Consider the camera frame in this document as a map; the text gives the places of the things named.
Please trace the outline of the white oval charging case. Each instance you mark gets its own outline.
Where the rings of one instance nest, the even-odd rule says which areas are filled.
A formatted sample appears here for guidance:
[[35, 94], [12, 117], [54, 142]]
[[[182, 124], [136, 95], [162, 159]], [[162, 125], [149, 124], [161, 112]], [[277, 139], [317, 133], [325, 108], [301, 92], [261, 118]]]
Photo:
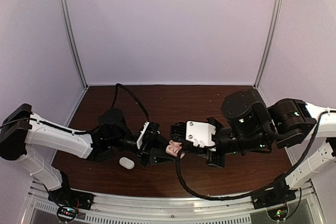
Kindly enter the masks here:
[[135, 163], [134, 161], [130, 160], [129, 158], [127, 157], [122, 157], [119, 159], [119, 164], [125, 168], [125, 169], [128, 169], [128, 170], [131, 170], [131, 169], [134, 169], [135, 167]]

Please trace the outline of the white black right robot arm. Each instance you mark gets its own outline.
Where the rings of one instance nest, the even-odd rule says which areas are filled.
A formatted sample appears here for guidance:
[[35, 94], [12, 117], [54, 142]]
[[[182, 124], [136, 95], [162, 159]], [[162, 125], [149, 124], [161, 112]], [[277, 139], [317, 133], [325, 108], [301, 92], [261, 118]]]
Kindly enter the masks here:
[[268, 154], [272, 144], [278, 149], [293, 147], [307, 140], [308, 145], [291, 169], [274, 180], [269, 192], [279, 204], [313, 174], [335, 162], [335, 110], [285, 98], [267, 107], [255, 89], [228, 95], [221, 112], [229, 124], [215, 127], [216, 148], [207, 152], [207, 164], [224, 167], [227, 154], [257, 152]]

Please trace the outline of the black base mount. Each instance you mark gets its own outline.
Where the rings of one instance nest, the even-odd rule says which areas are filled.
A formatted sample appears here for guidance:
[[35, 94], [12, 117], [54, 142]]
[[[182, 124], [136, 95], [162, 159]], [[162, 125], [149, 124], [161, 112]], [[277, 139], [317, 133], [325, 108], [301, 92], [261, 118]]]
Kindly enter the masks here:
[[296, 199], [297, 189], [289, 189], [284, 179], [263, 192], [251, 197], [254, 209], [267, 208], [275, 205], [284, 204]]
[[57, 190], [49, 190], [48, 199], [57, 205], [90, 210], [94, 200], [94, 195], [71, 189], [68, 176], [63, 172], [60, 172], [60, 174], [62, 178], [61, 187]]

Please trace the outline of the pink earbud charging case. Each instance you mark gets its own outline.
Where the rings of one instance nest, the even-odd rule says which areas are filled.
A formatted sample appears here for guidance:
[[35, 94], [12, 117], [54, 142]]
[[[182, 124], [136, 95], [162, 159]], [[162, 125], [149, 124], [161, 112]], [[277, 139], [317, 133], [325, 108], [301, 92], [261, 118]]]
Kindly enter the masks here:
[[175, 142], [173, 140], [169, 141], [168, 146], [166, 147], [165, 151], [167, 154], [177, 157], [178, 152], [182, 149], [182, 143]]

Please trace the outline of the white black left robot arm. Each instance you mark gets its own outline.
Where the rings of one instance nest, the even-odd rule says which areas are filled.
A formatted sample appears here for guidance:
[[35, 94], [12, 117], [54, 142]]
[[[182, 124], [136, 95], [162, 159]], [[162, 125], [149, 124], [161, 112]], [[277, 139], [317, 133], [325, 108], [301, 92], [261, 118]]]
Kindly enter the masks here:
[[30, 175], [40, 180], [64, 205], [76, 197], [65, 173], [47, 164], [33, 148], [50, 147], [79, 158], [100, 162], [112, 156], [112, 148], [135, 154], [142, 166], [169, 162], [177, 150], [159, 133], [159, 125], [146, 121], [138, 134], [127, 127], [120, 109], [111, 108], [98, 118], [98, 126], [78, 131], [50, 122], [32, 112], [24, 103], [1, 125], [1, 158], [22, 163]]

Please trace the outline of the left aluminium corner post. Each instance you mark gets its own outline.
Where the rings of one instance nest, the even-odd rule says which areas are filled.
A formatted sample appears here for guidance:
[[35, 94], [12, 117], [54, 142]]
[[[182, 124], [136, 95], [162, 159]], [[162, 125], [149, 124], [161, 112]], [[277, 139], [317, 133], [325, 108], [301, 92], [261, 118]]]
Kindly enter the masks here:
[[75, 36], [74, 36], [72, 24], [71, 24], [71, 19], [70, 19], [70, 13], [69, 13], [67, 0], [60, 0], [60, 8], [61, 8], [62, 17], [63, 17], [63, 20], [64, 20], [66, 37], [68, 39], [70, 52], [71, 52], [71, 55], [72, 55], [72, 58], [73, 58], [73, 61], [74, 61], [74, 64], [75, 64], [75, 69], [76, 69], [76, 72], [78, 74], [78, 77], [79, 77], [82, 88], [86, 89], [88, 87], [88, 84], [87, 84], [87, 81], [86, 81], [86, 78], [85, 78], [85, 74], [84, 74], [84, 71], [83, 71], [81, 60], [79, 58], [78, 49], [77, 49], [77, 45], [76, 45], [76, 41], [75, 41]]

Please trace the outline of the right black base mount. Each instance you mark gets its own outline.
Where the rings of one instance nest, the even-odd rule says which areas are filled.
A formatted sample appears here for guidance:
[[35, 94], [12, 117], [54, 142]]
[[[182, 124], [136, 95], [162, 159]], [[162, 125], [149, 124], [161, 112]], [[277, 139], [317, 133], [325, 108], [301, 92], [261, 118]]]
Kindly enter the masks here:
[[284, 204], [296, 199], [297, 189], [289, 189], [284, 179], [263, 192], [251, 197], [254, 209], [267, 208], [275, 205]]

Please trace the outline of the aluminium front frame rail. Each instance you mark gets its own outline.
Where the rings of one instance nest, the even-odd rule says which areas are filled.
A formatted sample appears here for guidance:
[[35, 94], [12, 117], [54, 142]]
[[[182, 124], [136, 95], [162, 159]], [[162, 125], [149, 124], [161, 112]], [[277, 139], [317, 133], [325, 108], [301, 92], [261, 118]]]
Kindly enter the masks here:
[[290, 216], [285, 223], [325, 223], [311, 182], [296, 195], [288, 203], [257, 209], [250, 198], [206, 201], [95, 193], [91, 208], [80, 209], [73, 223], [277, 223], [271, 214], [285, 207]]

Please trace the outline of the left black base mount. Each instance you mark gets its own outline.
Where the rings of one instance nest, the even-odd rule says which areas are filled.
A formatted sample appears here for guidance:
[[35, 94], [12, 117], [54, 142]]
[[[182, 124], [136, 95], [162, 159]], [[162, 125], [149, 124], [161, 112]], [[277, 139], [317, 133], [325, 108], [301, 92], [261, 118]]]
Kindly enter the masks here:
[[48, 199], [57, 205], [90, 210], [94, 200], [94, 195], [71, 189], [68, 176], [63, 172], [60, 172], [60, 174], [62, 178], [61, 187], [57, 190], [49, 190]]

